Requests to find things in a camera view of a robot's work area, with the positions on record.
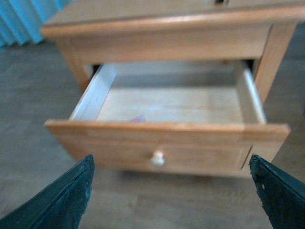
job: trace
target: wooden nightstand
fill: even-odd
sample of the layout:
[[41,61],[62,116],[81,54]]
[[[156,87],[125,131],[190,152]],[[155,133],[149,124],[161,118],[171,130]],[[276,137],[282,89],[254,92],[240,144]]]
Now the wooden nightstand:
[[266,122],[262,104],[305,20],[304,1],[273,2],[68,5],[41,33],[86,91],[69,120],[46,126],[76,159],[90,153],[97,166],[250,177],[251,154],[271,161],[289,134]]

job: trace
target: tabletop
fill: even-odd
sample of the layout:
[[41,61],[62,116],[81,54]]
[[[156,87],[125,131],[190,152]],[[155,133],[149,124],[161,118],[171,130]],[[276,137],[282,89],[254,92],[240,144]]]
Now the tabletop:
[[258,7],[305,4],[305,0],[76,0],[45,25],[117,21],[164,15],[189,15]]

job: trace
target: small pink object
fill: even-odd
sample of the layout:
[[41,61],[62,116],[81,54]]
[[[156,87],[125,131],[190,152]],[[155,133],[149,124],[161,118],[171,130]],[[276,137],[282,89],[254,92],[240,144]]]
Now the small pink object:
[[130,122],[132,123],[141,123],[141,122],[145,122],[145,116],[144,115],[140,115],[139,117],[136,117],[132,120],[130,120]]

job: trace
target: drawer front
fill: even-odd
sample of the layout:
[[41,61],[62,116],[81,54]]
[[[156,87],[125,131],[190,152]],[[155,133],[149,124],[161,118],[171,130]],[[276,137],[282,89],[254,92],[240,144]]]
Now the drawer front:
[[[286,125],[60,120],[45,125],[76,160],[93,154],[96,166],[225,177],[250,177],[249,155],[255,153],[271,161],[289,134]],[[162,167],[150,161],[158,151],[165,160]]]
[[[76,147],[93,154],[97,166],[167,172],[209,168],[240,170],[251,148],[249,145],[164,145],[97,140],[82,141]],[[154,160],[156,154],[161,154],[163,163]]]

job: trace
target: blue curtain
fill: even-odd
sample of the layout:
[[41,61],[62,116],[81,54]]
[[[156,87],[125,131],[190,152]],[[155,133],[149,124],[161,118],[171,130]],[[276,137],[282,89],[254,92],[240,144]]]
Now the blue curtain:
[[42,24],[72,1],[0,0],[0,47],[42,41]]

